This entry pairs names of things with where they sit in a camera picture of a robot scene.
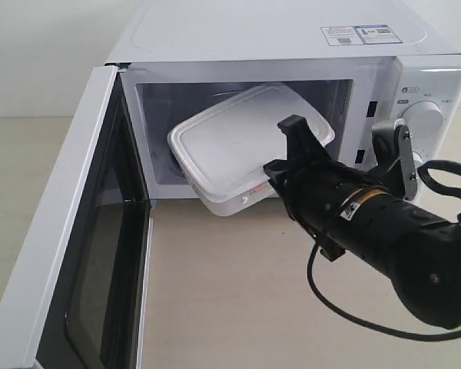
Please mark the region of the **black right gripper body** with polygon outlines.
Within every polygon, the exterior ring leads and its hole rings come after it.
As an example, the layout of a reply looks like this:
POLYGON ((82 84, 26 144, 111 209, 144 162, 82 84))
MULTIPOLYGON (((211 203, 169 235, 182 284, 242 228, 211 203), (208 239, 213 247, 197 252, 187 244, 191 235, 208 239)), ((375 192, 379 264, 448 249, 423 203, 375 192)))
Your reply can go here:
POLYGON ((367 264, 387 264, 392 238, 381 229, 392 204, 388 188, 336 161, 290 169, 288 192, 277 192, 290 218, 313 239, 309 263, 319 251, 335 261, 347 251, 367 264))

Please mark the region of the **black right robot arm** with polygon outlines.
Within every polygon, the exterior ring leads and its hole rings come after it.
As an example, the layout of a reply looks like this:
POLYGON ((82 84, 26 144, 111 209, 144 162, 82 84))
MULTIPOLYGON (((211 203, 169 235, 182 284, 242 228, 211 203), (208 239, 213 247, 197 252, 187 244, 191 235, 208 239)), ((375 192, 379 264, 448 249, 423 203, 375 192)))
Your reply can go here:
POLYGON ((461 338, 461 188, 436 181, 431 171, 461 177, 461 164, 430 160, 415 165, 403 119, 372 130, 376 166, 369 171, 334 160, 291 115, 278 124, 287 153, 264 166, 289 217, 312 237, 311 255, 335 261, 350 252, 392 283, 404 307, 440 334, 415 334, 327 307, 361 327, 422 342, 461 338))

